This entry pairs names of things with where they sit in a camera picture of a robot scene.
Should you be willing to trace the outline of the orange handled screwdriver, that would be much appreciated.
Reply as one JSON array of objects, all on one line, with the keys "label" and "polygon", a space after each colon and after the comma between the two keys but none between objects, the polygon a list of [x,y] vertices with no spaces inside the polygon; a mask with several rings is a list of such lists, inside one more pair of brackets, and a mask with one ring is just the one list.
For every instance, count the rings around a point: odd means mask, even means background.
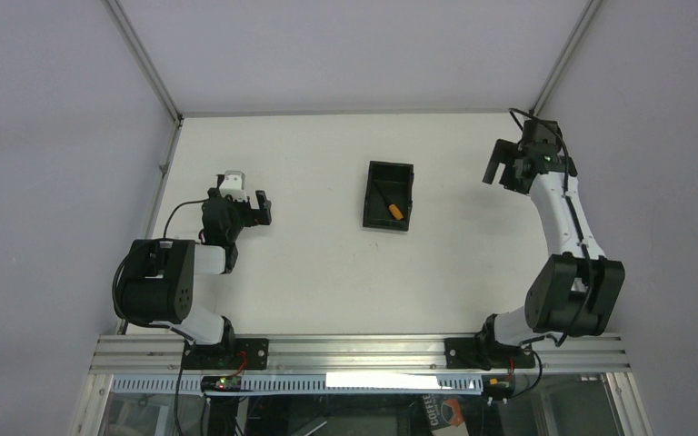
[{"label": "orange handled screwdriver", "polygon": [[388,197],[388,195],[382,190],[381,186],[378,184],[378,182],[374,182],[374,187],[376,191],[379,193],[381,196],[384,205],[386,206],[386,209],[388,212],[391,214],[391,216],[396,220],[396,221],[402,221],[404,218],[403,212],[400,210],[400,208]]}]

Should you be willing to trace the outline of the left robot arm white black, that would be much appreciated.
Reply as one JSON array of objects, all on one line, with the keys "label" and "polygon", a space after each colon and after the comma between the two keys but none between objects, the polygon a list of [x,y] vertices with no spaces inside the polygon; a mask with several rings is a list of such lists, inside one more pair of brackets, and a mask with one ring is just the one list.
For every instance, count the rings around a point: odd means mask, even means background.
[{"label": "left robot arm white black", "polygon": [[252,205],[246,194],[235,198],[212,188],[198,201],[202,227],[196,239],[162,235],[133,241],[112,280],[116,315],[137,327],[167,329],[190,345],[236,354],[232,322],[195,302],[194,281],[199,275],[231,273],[242,230],[271,223],[265,191],[256,191],[255,199]]}]

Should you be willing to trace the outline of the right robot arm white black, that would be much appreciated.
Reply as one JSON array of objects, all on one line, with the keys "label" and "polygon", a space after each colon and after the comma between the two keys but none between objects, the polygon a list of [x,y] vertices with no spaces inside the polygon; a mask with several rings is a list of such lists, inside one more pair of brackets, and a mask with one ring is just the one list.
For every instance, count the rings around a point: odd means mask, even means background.
[{"label": "right robot arm white black", "polygon": [[548,258],[523,305],[490,315],[474,338],[484,369],[535,364],[532,343],[556,347],[606,330],[623,287],[623,263],[610,259],[585,216],[578,169],[559,124],[528,114],[516,142],[496,141],[484,183],[531,199],[543,227]]}]

